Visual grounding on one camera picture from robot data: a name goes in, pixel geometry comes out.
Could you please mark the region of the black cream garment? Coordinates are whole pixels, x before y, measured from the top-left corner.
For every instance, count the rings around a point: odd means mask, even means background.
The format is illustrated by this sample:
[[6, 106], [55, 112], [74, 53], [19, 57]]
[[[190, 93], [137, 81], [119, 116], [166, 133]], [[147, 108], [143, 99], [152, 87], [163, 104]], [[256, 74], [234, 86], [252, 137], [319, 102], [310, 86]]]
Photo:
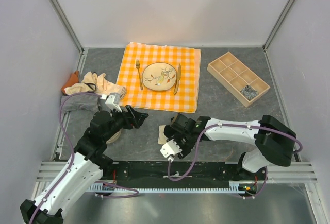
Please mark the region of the black cream garment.
[[159, 145], [165, 144], [168, 139], [171, 137], [171, 130], [169, 125], [161, 125], [159, 126], [159, 136], [157, 143]]

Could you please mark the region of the grey striped underwear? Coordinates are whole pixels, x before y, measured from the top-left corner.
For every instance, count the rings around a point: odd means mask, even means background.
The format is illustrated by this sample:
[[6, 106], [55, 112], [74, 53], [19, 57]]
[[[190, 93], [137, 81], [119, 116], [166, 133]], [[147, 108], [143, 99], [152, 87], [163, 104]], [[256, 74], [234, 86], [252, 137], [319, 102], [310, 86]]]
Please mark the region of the grey striped underwear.
[[259, 95], [259, 92], [255, 89], [253, 89], [250, 85], [246, 85], [240, 93], [249, 101], [254, 99]]

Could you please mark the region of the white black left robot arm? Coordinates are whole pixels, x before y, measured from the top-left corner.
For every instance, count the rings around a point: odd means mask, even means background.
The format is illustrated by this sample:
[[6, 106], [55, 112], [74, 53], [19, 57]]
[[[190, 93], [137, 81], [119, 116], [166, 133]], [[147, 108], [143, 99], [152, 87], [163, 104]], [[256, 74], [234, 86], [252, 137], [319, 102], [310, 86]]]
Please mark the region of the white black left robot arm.
[[103, 154], [106, 142], [122, 129], [138, 129], [148, 114], [126, 105], [125, 111], [98, 111], [65, 167], [34, 200], [20, 206], [24, 223], [63, 223], [69, 209], [90, 185], [113, 174], [113, 160]]

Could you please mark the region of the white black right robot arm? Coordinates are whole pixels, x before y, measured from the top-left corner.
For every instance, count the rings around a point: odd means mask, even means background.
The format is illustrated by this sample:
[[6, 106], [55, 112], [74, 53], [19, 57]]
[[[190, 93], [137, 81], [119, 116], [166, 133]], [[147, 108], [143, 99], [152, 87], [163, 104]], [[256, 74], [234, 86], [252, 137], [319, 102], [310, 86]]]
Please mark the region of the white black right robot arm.
[[159, 127], [158, 144], [161, 154], [173, 162], [197, 150], [201, 141], [233, 141], [253, 145], [244, 152], [236, 166], [237, 176], [249, 179], [254, 173], [269, 165], [289, 167], [294, 154], [302, 150], [296, 134], [270, 115], [260, 120], [245, 122], [226, 121], [209, 116], [197, 120], [177, 114], [169, 125]]

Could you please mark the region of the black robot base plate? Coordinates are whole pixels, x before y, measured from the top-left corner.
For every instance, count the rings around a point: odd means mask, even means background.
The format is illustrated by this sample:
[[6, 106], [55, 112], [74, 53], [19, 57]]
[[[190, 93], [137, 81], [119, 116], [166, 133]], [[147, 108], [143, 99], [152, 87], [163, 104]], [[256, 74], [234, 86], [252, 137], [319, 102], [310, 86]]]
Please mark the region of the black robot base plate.
[[172, 178], [179, 178], [190, 165], [185, 161], [115, 161], [102, 179], [114, 179], [118, 185], [129, 188], [227, 188], [231, 181], [262, 181], [266, 173], [264, 167], [251, 173], [236, 163], [196, 162], [182, 180], [168, 179], [168, 172]]

